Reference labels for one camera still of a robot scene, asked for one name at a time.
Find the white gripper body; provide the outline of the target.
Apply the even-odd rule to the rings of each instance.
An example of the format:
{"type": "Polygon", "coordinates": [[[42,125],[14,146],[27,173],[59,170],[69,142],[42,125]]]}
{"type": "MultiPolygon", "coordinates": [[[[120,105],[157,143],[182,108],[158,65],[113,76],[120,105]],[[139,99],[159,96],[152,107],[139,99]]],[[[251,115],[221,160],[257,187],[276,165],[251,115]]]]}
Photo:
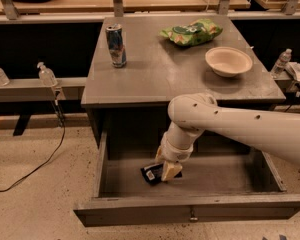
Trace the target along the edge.
{"type": "Polygon", "coordinates": [[[187,149],[179,149],[174,147],[169,141],[167,134],[164,134],[159,147],[162,148],[162,155],[164,160],[170,162],[184,162],[186,161],[193,152],[193,146],[187,149]]]}

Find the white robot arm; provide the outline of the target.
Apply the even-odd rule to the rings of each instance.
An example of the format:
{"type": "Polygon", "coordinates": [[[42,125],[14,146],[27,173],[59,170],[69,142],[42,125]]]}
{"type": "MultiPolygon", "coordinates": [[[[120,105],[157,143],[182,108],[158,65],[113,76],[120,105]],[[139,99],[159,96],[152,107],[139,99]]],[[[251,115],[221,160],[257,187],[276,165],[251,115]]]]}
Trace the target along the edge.
{"type": "Polygon", "coordinates": [[[206,130],[300,166],[300,114],[220,107],[213,96],[198,93],[173,98],[168,115],[171,123],[155,158],[163,165],[163,181],[181,172],[206,130]]]}

